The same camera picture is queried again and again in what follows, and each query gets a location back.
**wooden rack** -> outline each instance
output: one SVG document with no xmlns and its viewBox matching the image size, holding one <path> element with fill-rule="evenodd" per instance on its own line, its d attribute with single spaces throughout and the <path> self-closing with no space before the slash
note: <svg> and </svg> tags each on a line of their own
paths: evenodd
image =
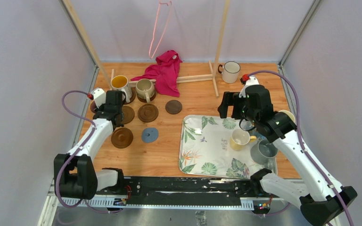
<svg viewBox="0 0 362 226">
<path fill-rule="evenodd" d="M 111 86 L 111 80 L 109 79 L 109 76 L 107 75 L 107 72 L 105 71 L 105 68 L 103 67 L 102 62 L 100 61 L 98 54 L 96 53 L 96 50 L 84 28 L 84 25 L 81 23 L 80 18 L 78 17 L 76 11 L 74 10 L 73 4 L 70 0 L 62 0 L 64 7 L 66 8 L 67 12 L 70 15 L 70 19 L 72 20 L 73 24 L 77 28 L 81 38 L 83 39 L 86 48 L 91 53 L 91 57 L 97 67 L 102 71 L 103 76 L 105 77 L 105 80 L 109 86 L 110 89 L 112 89 Z M 190 76 L 182 76 L 177 78 L 177 83 L 184 83 L 184 82 L 195 82 L 195 81 L 213 81 L 213 87 L 214 87 L 214 93 L 216 97 L 219 97 L 218 89 L 217 89 L 217 83 L 216 83 L 216 69 L 218 66 L 218 60 L 220 56 L 221 51 L 221 45 L 222 45 L 222 37 L 224 35 L 224 28 L 225 23 L 227 21 L 227 14 L 228 14 L 228 8 L 230 6 L 230 0 L 225 0 L 224 4 L 224 10 L 222 12 L 222 20 L 221 20 L 221 27 L 220 27 L 220 35 L 217 43 L 217 50 L 216 50 L 216 56 L 214 59 L 214 66 L 212 66 L 212 63 L 209 61 L 209 68 L 210 68 L 210 74 L 201 74 L 201 75 L 190 75 Z M 112 78 L 114 77 L 114 69 L 112 69 Z M 131 87 L 135 87 L 136 81 L 130 81 Z"/>
</svg>

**wooden coaster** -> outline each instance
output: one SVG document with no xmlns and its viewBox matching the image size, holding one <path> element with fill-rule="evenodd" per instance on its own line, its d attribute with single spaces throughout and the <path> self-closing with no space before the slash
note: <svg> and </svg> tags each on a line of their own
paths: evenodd
<svg viewBox="0 0 362 226">
<path fill-rule="evenodd" d="M 123 112 L 123 120 L 121 121 L 122 124 L 124 125 L 128 124 L 134 119 L 135 113 L 132 107 L 123 106 L 122 112 Z"/>
<path fill-rule="evenodd" d="M 156 97 L 156 91 L 155 91 L 155 94 L 150 98 L 150 101 L 152 102 L 152 101 L 155 99 L 155 97 Z M 147 103 L 145 99 L 142 99 L 142 98 L 139 97 L 138 95 L 137 95 L 137 98 L 138 98 L 138 100 L 140 100 L 141 102 Z"/>
<path fill-rule="evenodd" d="M 126 103 L 125 100 L 123 101 L 123 105 L 129 105 L 131 104 L 134 100 L 135 100 L 135 97 L 137 95 L 137 92 L 135 91 L 134 88 L 131 88 L 132 90 L 132 97 L 130 98 L 130 102 L 129 103 Z"/>
<path fill-rule="evenodd" d="M 182 104 L 178 100 L 170 100 L 166 104 L 166 111 L 170 114 L 178 114 L 182 110 Z"/>
<path fill-rule="evenodd" d="M 112 144 L 117 148 L 126 148 L 134 140 L 134 135 L 127 128 L 120 128 L 114 131 L 111 137 Z"/>
<path fill-rule="evenodd" d="M 98 108 L 96 107 L 95 101 L 93 101 L 93 102 L 91 103 L 90 109 L 91 109 L 92 113 L 96 114 L 96 110 L 97 110 Z"/>
<path fill-rule="evenodd" d="M 159 115 L 159 110 L 156 106 L 147 104 L 140 107 L 138 110 L 138 118 L 143 122 L 154 121 Z"/>
</svg>

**floral tray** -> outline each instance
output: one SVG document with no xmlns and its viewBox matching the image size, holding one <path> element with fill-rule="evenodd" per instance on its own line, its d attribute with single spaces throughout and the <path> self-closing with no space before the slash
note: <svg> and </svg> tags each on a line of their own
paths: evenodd
<svg viewBox="0 0 362 226">
<path fill-rule="evenodd" d="M 196 175 L 211 175 L 227 178 L 250 178 L 265 168 L 252 160 L 250 148 L 234 151 L 230 145 L 232 132 L 239 129 L 232 118 L 188 115 L 182 122 L 182 136 L 178 165 L 182 172 Z M 266 168 L 277 174 L 275 158 Z"/>
</svg>

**wire hanger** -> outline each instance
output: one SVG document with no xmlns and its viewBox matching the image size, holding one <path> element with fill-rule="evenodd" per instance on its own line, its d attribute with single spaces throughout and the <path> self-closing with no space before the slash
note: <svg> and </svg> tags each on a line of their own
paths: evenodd
<svg viewBox="0 0 362 226">
<path fill-rule="evenodd" d="M 161 6 L 161 5 L 170 6 L 170 10 L 169 10 L 169 13 L 168 13 L 168 15 L 167 15 L 167 20 L 166 20 L 165 28 L 163 29 L 162 36 L 160 37 L 160 40 L 159 40 L 159 42 L 157 43 L 157 46 L 156 46 L 155 51 L 154 51 L 153 54 L 151 55 L 150 52 L 152 51 L 153 41 L 155 40 L 155 32 L 156 32 L 157 19 L 159 18 L 159 11 L 160 11 L 160 6 Z M 166 3 L 162 3 L 162 2 L 159 0 L 159 7 L 157 8 L 155 26 L 153 27 L 152 42 L 150 43 L 150 47 L 149 47 L 149 58 L 151 58 L 151 59 L 152 59 L 153 56 L 155 55 L 155 53 L 156 53 L 156 51 L 157 51 L 157 48 L 159 48 L 159 45 L 160 45 L 160 43 L 162 42 L 162 38 L 163 38 L 163 36 L 165 35 L 165 32 L 166 32 L 166 29 L 167 29 L 168 22 L 169 22 L 169 20 L 170 20 L 170 15 L 171 15 L 171 11 L 172 11 L 172 10 L 173 10 L 173 3 L 172 3 L 171 1 L 168 1 L 168 2 L 166 2 Z"/>
</svg>

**pink cloth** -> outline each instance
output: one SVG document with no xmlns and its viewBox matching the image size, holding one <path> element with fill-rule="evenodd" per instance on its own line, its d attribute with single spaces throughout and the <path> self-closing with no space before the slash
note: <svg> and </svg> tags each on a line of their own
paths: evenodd
<svg viewBox="0 0 362 226">
<path fill-rule="evenodd" d="M 182 60 L 178 56 L 178 53 L 174 50 L 169 50 L 156 57 L 156 62 L 156 65 L 147 67 L 144 75 L 132 78 L 131 81 L 156 79 L 155 88 L 158 93 L 172 97 L 180 97 L 180 92 L 177 89 L 177 77 Z"/>
</svg>

